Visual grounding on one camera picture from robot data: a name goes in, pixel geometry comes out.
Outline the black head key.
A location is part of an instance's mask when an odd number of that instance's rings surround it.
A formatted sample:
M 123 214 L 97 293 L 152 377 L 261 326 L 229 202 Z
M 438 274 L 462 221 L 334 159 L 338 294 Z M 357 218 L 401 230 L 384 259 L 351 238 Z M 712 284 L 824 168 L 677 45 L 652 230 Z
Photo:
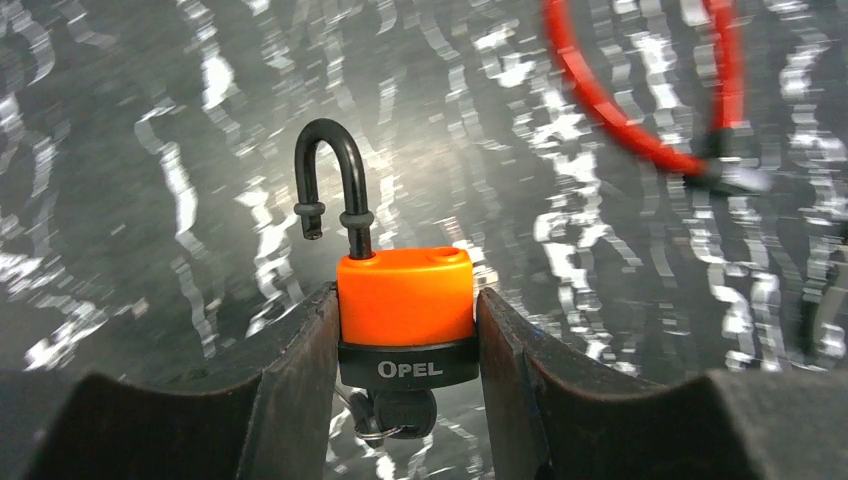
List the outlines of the black head key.
M 336 386 L 335 394 L 353 417 L 355 436 L 372 448 L 391 438 L 422 439 L 432 432 L 437 420 L 437 403 L 431 390 L 346 394 Z

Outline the red cable lock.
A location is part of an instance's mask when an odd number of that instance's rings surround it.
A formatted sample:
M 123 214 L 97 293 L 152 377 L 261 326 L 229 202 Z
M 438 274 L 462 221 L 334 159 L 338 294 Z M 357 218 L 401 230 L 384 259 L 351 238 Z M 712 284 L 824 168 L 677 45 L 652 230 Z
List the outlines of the red cable lock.
M 572 83 L 576 99 L 620 145 L 651 161 L 659 169 L 682 174 L 689 182 L 722 195 L 763 194 L 771 187 L 767 173 L 727 161 L 731 156 L 735 131 L 745 119 L 744 55 L 735 26 L 734 6 L 731 1 L 705 1 L 703 7 L 716 34 L 717 86 L 712 123 L 699 156 L 685 154 L 663 144 L 632 123 L 609 97 L 582 55 L 565 1 L 545 1 L 543 13 L 552 52 Z

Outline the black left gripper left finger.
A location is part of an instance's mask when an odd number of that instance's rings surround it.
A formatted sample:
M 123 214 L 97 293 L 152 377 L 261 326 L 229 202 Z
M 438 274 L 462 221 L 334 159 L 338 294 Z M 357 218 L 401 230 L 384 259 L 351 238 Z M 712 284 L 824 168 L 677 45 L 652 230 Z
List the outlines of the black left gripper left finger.
M 162 383 L 19 376 L 23 479 L 319 479 L 337 372 L 336 287 Z

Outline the orange black padlock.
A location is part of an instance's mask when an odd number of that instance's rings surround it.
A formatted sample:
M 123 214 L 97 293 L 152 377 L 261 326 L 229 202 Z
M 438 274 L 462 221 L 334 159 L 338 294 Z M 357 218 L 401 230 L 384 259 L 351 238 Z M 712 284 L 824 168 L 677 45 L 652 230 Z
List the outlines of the orange black padlock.
M 341 174 L 349 252 L 336 268 L 340 320 L 338 361 L 343 384 L 412 391 L 477 378 L 473 265 L 466 250 L 422 247 L 376 250 L 365 167 L 352 135 L 328 118 L 310 121 L 294 150 L 297 203 L 307 240 L 322 236 L 316 153 L 327 144 Z

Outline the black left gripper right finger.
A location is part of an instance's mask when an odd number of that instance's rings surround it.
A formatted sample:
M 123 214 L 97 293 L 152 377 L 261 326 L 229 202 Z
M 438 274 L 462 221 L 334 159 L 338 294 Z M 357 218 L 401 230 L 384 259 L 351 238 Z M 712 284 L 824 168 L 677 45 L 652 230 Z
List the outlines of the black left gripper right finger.
M 494 290 L 477 300 L 500 479 L 843 479 L 847 375 L 712 370 L 673 386 L 588 358 Z

